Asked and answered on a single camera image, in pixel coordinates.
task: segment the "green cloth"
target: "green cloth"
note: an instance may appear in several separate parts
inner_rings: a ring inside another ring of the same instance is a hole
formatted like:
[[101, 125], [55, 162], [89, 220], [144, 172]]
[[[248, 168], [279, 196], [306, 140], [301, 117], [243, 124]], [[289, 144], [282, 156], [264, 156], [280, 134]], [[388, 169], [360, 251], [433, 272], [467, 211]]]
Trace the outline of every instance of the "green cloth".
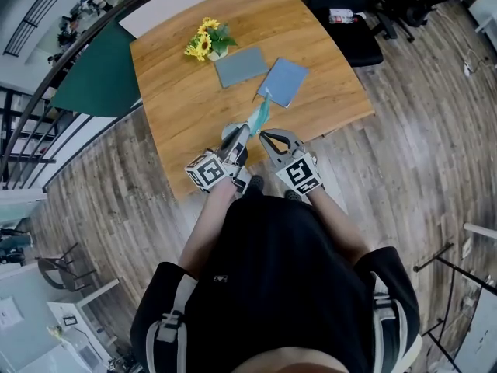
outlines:
[[121, 117], [140, 98], [131, 59], [135, 40], [112, 21], [76, 61], [51, 106], [99, 117]]

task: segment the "railing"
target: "railing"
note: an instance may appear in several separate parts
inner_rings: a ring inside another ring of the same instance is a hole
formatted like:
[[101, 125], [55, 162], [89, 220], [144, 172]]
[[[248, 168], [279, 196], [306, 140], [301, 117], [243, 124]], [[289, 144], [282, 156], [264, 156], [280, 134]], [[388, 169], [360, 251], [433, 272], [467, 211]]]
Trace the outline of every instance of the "railing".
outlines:
[[[57, 116], [50, 122], [48, 129], [42, 134], [40, 132], [36, 132], [36, 130], [40, 128], [41, 124], [46, 123], [47, 115], [50, 111], [50, 104], [48, 103], [48, 106], [43, 110], [41, 116], [33, 114], [33, 111], [39, 106], [43, 95], [48, 90], [50, 84], [52, 84], [56, 76], [64, 70], [67, 63], [72, 61], [87, 44], [92, 42], [93, 38], [95, 38], [95, 36], [104, 28], [105, 25], [112, 20], [122, 18], [130, 12], [140, 8], [147, 1], [149, 0], [124, 0], [119, 5], [116, 5], [107, 14], [100, 17], [83, 35], [80, 36], [79, 39], [72, 44], [72, 46], [59, 59], [56, 65], [50, 70], [48, 75], [43, 79], [40, 86], [36, 89], [36, 92], [26, 105], [25, 110], [22, 112], [20, 117], [18, 115], [19, 119], [16, 123], [16, 129], [14, 131], [12, 131], [11, 128], [6, 129], [8, 131], [5, 133], [9, 137], [5, 139], [5, 142], [2, 145], [2, 164], [0, 165], [0, 179], [2, 179], [4, 190], [14, 189], [16, 187], [18, 189], [32, 187], [41, 171], [48, 165], [55, 163], [57, 153], [64, 147], [65, 142], [67, 142], [67, 140], [65, 140], [54, 152], [50, 150], [50, 147], [53, 146], [62, 135], [62, 131], [55, 134], [54, 130], [57, 129], [58, 124], [60, 124], [64, 118], [67, 119], [68, 115], [72, 114], [72, 112], [68, 112], [67, 110], [57, 110]], [[76, 117], [73, 116], [70, 124], [72, 124], [75, 119]], [[75, 133], [81, 130], [81, 128], [84, 127], [84, 124], [88, 123], [90, 119], [91, 117], [86, 119], [75, 130]], [[37, 120], [34, 129], [26, 129], [26, 123], [28, 123], [28, 120]], [[38, 140], [35, 148], [29, 154], [24, 153], [26, 145], [28, 144], [28, 142], [26, 142], [21, 148], [20, 153], [14, 152], [14, 149], [19, 147], [19, 140], [23, 139], [26, 135], [29, 141]], [[9, 166], [9, 163], [12, 162], [14, 163], [14, 166]], [[31, 174], [34, 173], [34, 170], [38, 165], [43, 166], [41, 167], [41, 170], [38, 171], [35, 178], [30, 179]]]
[[3, 54], [18, 57], [24, 44], [26, 44], [26, 41], [30, 38], [38, 25], [40, 25], [41, 20], [56, 2], [57, 0], [36, 0], [19, 26], [17, 26], [17, 29], [7, 43]]

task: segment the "black shirt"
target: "black shirt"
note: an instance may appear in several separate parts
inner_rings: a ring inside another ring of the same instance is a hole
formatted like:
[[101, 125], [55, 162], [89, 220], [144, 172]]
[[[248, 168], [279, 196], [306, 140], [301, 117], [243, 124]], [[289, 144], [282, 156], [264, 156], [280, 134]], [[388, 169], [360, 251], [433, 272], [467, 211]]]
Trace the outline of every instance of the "black shirt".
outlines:
[[[184, 273], [172, 264], [161, 265], [170, 267], [159, 266], [131, 334], [142, 364], [146, 329], [169, 312], [172, 301], [166, 299], [174, 298], [176, 286], [168, 282], [177, 284], [172, 276]], [[235, 201], [186, 304], [187, 371], [229, 372], [257, 354], [281, 347], [320, 350], [350, 372], [371, 371], [371, 271], [402, 303], [410, 347], [419, 331], [418, 304], [393, 247], [369, 253], [352, 267], [335, 252], [307, 204], [278, 197]], [[170, 357], [175, 366], [176, 356]], [[160, 359], [155, 358], [158, 371], [170, 366]]]

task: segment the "laminate flooring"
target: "laminate flooring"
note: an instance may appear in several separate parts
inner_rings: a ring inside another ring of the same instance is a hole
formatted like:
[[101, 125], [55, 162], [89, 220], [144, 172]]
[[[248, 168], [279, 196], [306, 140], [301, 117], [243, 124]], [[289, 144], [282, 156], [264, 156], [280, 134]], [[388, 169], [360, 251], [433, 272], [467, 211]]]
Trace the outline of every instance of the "laminate flooring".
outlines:
[[[363, 234], [375, 246], [397, 247], [419, 297], [424, 330], [443, 318], [450, 271], [435, 262], [415, 274], [414, 265], [452, 242], [448, 260], [479, 277], [497, 274], [497, 249], [488, 239], [475, 236], [471, 255], [460, 261], [461, 245], [471, 236], [463, 223], [497, 228], [497, 72], [484, 62], [466, 78], [463, 60], [474, 68], [477, 55], [497, 60], [456, 2], [441, 5], [424, 28], [413, 29], [414, 43], [398, 32], [397, 40], [377, 38], [383, 64], [356, 70], [376, 114], [307, 147], [318, 156], [327, 191]], [[266, 178], [266, 193], [281, 195], [283, 186], [270, 170], [268, 162], [252, 167]], [[194, 193], [175, 200], [139, 109], [58, 175], [26, 227], [35, 254], [54, 255], [79, 242], [78, 257], [98, 270], [98, 285], [121, 280], [92, 310], [126, 343], [154, 269], [177, 260], [204, 198]], [[442, 339], [451, 352], [470, 322], [471, 314], [460, 308], [467, 292], [467, 282], [456, 275]], [[441, 357], [426, 338], [413, 371], [428, 371]]]

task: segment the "wooden table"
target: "wooden table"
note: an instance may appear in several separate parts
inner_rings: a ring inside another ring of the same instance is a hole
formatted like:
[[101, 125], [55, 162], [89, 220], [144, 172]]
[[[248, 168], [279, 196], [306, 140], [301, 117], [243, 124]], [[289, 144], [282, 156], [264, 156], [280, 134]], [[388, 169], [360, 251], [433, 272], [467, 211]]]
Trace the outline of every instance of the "wooden table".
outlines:
[[[264, 128], [291, 130], [304, 142], [373, 108], [353, 70], [301, 0], [206, 0], [156, 26], [131, 44], [134, 68], [158, 154], [175, 196], [196, 189], [184, 167], [221, 142], [231, 122], [246, 121], [265, 75], [222, 89], [214, 63], [183, 54], [204, 16], [228, 23], [236, 50], [258, 46], [271, 68], [284, 57], [309, 69], [288, 110], [271, 103]], [[248, 145], [250, 166], [268, 156], [259, 138]]]

